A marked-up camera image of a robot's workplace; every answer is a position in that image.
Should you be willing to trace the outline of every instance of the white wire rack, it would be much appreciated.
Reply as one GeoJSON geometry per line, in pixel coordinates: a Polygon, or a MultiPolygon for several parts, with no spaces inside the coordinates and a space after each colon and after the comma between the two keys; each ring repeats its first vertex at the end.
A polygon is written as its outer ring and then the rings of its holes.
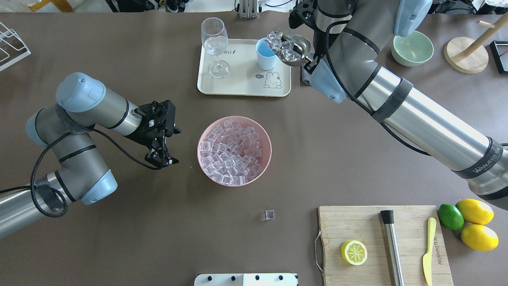
{"type": "Polygon", "coordinates": [[[23,40],[13,30],[0,22],[0,71],[30,54],[23,40]]]}

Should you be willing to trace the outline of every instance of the black cable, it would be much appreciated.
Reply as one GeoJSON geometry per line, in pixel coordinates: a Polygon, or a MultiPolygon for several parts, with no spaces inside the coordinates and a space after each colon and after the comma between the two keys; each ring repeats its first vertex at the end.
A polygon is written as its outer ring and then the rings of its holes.
{"type": "MultiPolygon", "coordinates": [[[[166,108],[166,112],[169,112],[169,108],[170,108],[170,101],[169,100],[165,100],[162,102],[162,104],[164,105],[164,107],[166,108]]],[[[168,129],[168,116],[166,116],[166,119],[164,119],[164,123],[162,124],[162,136],[161,136],[161,148],[162,148],[162,154],[161,154],[161,169],[164,167],[165,165],[165,158],[166,158],[166,130],[168,129]]]]}
{"type": "MultiPolygon", "coordinates": [[[[337,71],[335,70],[335,67],[333,66],[333,63],[332,63],[332,60],[330,58],[330,30],[331,28],[333,28],[334,26],[337,26],[337,25],[340,25],[340,24],[344,24],[343,21],[339,21],[339,22],[335,22],[335,23],[332,23],[330,25],[328,25],[328,28],[326,29],[326,37],[325,37],[325,53],[326,53],[326,58],[327,58],[327,61],[328,61],[328,64],[330,65],[330,69],[332,70],[332,73],[333,75],[335,76],[335,79],[339,82],[339,85],[340,87],[346,92],[347,96],[353,100],[357,105],[359,105],[363,110],[365,110],[367,113],[369,113],[369,115],[373,115],[374,112],[371,111],[368,107],[366,107],[363,103],[361,103],[357,98],[355,98],[351,92],[346,88],[346,86],[344,85],[344,83],[342,82],[342,80],[339,78],[339,76],[337,75],[337,71]]],[[[400,143],[402,143],[404,146],[410,148],[411,150],[413,151],[416,151],[420,154],[423,154],[423,155],[427,155],[427,156],[430,156],[429,153],[423,151],[423,150],[420,150],[410,144],[408,144],[406,141],[404,141],[402,138],[400,138],[399,136],[397,136],[392,130],[390,130],[390,128],[383,122],[380,122],[379,124],[381,124],[381,126],[388,132],[388,134],[390,134],[392,137],[394,137],[397,141],[399,141],[400,143]]]]}
{"type": "Polygon", "coordinates": [[[17,190],[30,190],[30,186],[19,186],[19,187],[14,187],[14,188],[9,188],[9,189],[5,189],[5,190],[1,190],[0,194],[12,192],[12,191],[17,191],[17,190]]]}
{"type": "Polygon", "coordinates": [[[441,13],[441,10],[443,10],[443,7],[445,6],[445,3],[441,3],[438,5],[439,7],[439,11],[436,11],[437,10],[437,7],[436,7],[436,10],[434,10],[434,13],[437,14],[437,13],[441,13]]]}
{"type": "Polygon", "coordinates": [[[451,9],[447,9],[447,10],[443,11],[443,14],[445,14],[446,12],[449,12],[449,11],[454,11],[454,10],[464,10],[464,11],[469,12],[470,14],[474,14],[472,9],[466,9],[466,8],[451,8],[451,9]]]}
{"type": "Polygon", "coordinates": [[[286,5],[287,3],[291,2],[291,1],[293,1],[293,0],[289,0],[289,1],[287,1],[286,3],[282,3],[282,4],[279,4],[279,5],[275,5],[275,6],[268,5],[268,4],[266,4],[266,3],[265,3],[265,5],[266,5],[266,6],[268,6],[268,7],[275,8],[275,7],[280,7],[280,6],[282,6],[282,5],[286,5]]]}
{"type": "Polygon", "coordinates": [[[62,193],[60,193],[56,189],[53,189],[53,188],[50,187],[51,191],[54,194],[56,194],[56,195],[58,195],[60,197],[60,199],[62,200],[62,204],[64,205],[63,206],[64,208],[58,214],[51,214],[51,213],[48,213],[45,210],[43,210],[42,207],[39,205],[39,202],[37,201],[37,197],[35,196],[35,174],[37,172],[37,169],[39,168],[39,165],[41,164],[42,159],[44,158],[44,155],[46,155],[46,153],[48,153],[48,151],[51,148],[53,148],[53,146],[55,146],[57,143],[59,143],[60,141],[62,141],[64,138],[66,138],[67,136],[69,136],[71,134],[72,133],[70,133],[70,132],[65,133],[60,138],[58,138],[53,143],[51,143],[48,147],[46,147],[46,149],[44,149],[44,151],[42,151],[41,155],[37,159],[37,162],[35,163],[34,170],[32,171],[32,174],[31,174],[31,177],[30,177],[30,195],[32,197],[32,201],[34,202],[35,208],[37,208],[37,210],[39,212],[41,212],[43,215],[45,215],[45,216],[49,216],[49,217],[61,217],[61,216],[63,216],[67,212],[67,201],[66,201],[66,199],[65,199],[65,197],[63,196],[62,193]]]}
{"type": "Polygon", "coordinates": [[[113,4],[112,0],[106,0],[106,4],[108,4],[108,6],[109,6],[109,8],[111,9],[112,12],[118,13],[118,9],[113,4]]]}
{"type": "Polygon", "coordinates": [[[476,14],[478,12],[478,10],[476,9],[476,7],[473,5],[472,3],[472,0],[460,0],[461,2],[463,2],[464,4],[470,6],[472,8],[472,13],[473,14],[476,14]]]}
{"type": "Polygon", "coordinates": [[[101,130],[97,130],[95,128],[92,128],[92,131],[94,131],[94,132],[104,136],[107,140],[109,140],[111,143],[113,143],[118,149],[120,149],[120,151],[122,151],[125,155],[127,155],[127,157],[129,157],[134,162],[142,165],[143,167],[146,167],[146,168],[151,169],[151,170],[160,170],[160,169],[162,169],[163,165],[161,165],[160,167],[152,167],[152,166],[149,166],[149,165],[139,161],[138,159],[134,158],[134,156],[129,154],[124,148],[122,148],[117,142],[115,142],[115,140],[113,140],[113,138],[111,138],[109,135],[107,135],[106,133],[102,132],[101,130]]]}

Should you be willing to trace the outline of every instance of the light blue joint cap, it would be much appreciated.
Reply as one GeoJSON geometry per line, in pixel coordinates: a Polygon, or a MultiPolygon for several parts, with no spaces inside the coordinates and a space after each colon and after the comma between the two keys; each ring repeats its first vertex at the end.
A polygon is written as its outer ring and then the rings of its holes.
{"type": "Polygon", "coordinates": [[[429,12],[430,5],[432,0],[400,0],[395,20],[395,35],[401,37],[411,35],[429,12]]]}
{"type": "Polygon", "coordinates": [[[35,128],[35,121],[37,120],[37,115],[39,115],[39,112],[41,112],[41,110],[37,111],[36,114],[32,115],[32,117],[28,119],[28,121],[26,122],[25,130],[26,135],[28,135],[28,138],[30,138],[30,140],[32,140],[39,146],[48,147],[48,145],[41,140],[41,138],[37,134],[37,129],[35,128]]]}
{"type": "Polygon", "coordinates": [[[116,183],[115,177],[111,173],[111,169],[109,169],[96,183],[95,185],[86,193],[81,201],[89,206],[100,199],[105,198],[110,195],[112,192],[116,190],[118,184],[116,183]]]}
{"type": "Polygon", "coordinates": [[[96,79],[82,72],[68,75],[56,90],[56,102],[70,112],[85,112],[97,106],[104,95],[106,87],[96,79]]]}
{"type": "Polygon", "coordinates": [[[310,75],[310,85],[335,103],[341,103],[347,98],[346,92],[324,61],[324,59],[321,60],[310,75]]]}

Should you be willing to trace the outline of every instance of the stem of wine glass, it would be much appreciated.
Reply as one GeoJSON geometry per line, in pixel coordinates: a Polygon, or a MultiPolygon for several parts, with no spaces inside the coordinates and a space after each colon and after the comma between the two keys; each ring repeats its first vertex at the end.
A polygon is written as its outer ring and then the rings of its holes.
{"type": "Polygon", "coordinates": [[[218,67],[219,69],[222,69],[223,67],[222,67],[222,64],[220,63],[219,54],[218,54],[218,55],[216,55],[216,57],[217,57],[217,67],[218,67]]]}

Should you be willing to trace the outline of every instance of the black band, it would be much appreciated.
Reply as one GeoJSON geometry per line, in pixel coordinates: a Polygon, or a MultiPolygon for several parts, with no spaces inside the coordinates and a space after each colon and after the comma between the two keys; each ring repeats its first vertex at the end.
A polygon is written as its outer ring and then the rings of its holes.
{"type": "Polygon", "coordinates": [[[368,80],[362,85],[362,87],[356,92],[355,98],[359,98],[362,93],[365,91],[365,89],[369,86],[369,84],[374,80],[374,78],[377,76],[377,73],[381,69],[381,65],[378,64],[376,69],[372,72],[372,74],[369,76],[368,80]]]}
{"type": "Polygon", "coordinates": [[[380,49],[376,46],[376,44],[374,44],[374,42],[369,40],[369,38],[363,36],[362,34],[360,34],[359,32],[357,32],[355,30],[351,30],[348,27],[344,28],[342,31],[344,33],[350,34],[353,37],[358,38],[360,41],[366,43],[369,47],[371,47],[376,52],[376,54],[379,54],[380,49]]]}
{"type": "Polygon", "coordinates": [[[341,15],[334,15],[334,14],[327,13],[327,12],[323,11],[323,10],[319,7],[319,3],[318,3],[318,5],[317,5],[317,10],[318,10],[321,14],[323,14],[323,15],[325,15],[325,16],[327,16],[327,17],[330,17],[330,18],[334,18],[334,19],[346,18],[346,17],[350,16],[350,13],[347,13],[347,14],[341,14],[341,15]]]}
{"type": "Polygon", "coordinates": [[[478,195],[480,198],[486,200],[486,201],[490,201],[490,200],[493,200],[493,199],[500,199],[500,198],[503,198],[505,196],[508,195],[508,186],[507,187],[504,187],[503,189],[495,192],[495,193],[492,193],[492,194],[483,194],[483,195],[478,195]]]}
{"type": "Polygon", "coordinates": [[[390,94],[388,99],[381,105],[381,107],[374,112],[372,118],[377,122],[381,123],[386,118],[392,116],[392,114],[402,105],[406,100],[407,95],[411,91],[413,84],[407,81],[405,78],[400,80],[399,85],[390,94]]]}
{"type": "Polygon", "coordinates": [[[472,179],[490,170],[490,168],[492,168],[492,166],[501,159],[501,156],[503,155],[503,146],[492,140],[492,138],[487,138],[489,139],[489,146],[485,155],[483,155],[483,157],[473,166],[462,171],[454,171],[454,173],[459,175],[461,178],[472,179]]]}
{"type": "Polygon", "coordinates": [[[79,149],[79,150],[77,150],[75,152],[72,152],[72,153],[68,154],[67,156],[61,157],[58,161],[60,162],[60,164],[62,164],[62,162],[64,162],[65,160],[69,160],[69,159],[71,159],[72,157],[74,157],[76,155],[79,155],[79,154],[81,154],[81,153],[83,153],[85,151],[88,151],[90,149],[95,149],[95,148],[97,148],[97,146],[95,146],[95,145],[86,146],[85,148],[81,148],[81,149],[79,149]]]}
{"type": "Polygon", "coordinates": [[[71,202],[74,203],[76,200],[74,199],[74,197],[69,192],[69,189],[65,186],[65,184],[64,184],[64,182],[62,180],[62,177],[60,177],[60,173],[58,171],[55,171],[55,177],[58,180],[58,183],[62,187],[62,189],[65,192],[65,194],[67,195],[67,197],[71,200],[71,202]]]}
{"type": "Polygon", "coordinates": [[[120,126],[120,124],[122,124],[122,122],[127,118],[127,115],[129,115],[129,102],[127,101],[127,99],[125,100],[125,102],[127,104],[127,107],[125,108],[125,112],[123,113],[122,119],[120,119],[120,121],[118,121],[115,125],[113,125],[111,127],[106,127],[107,129],[114,129],[114,128],[120,126]]]}

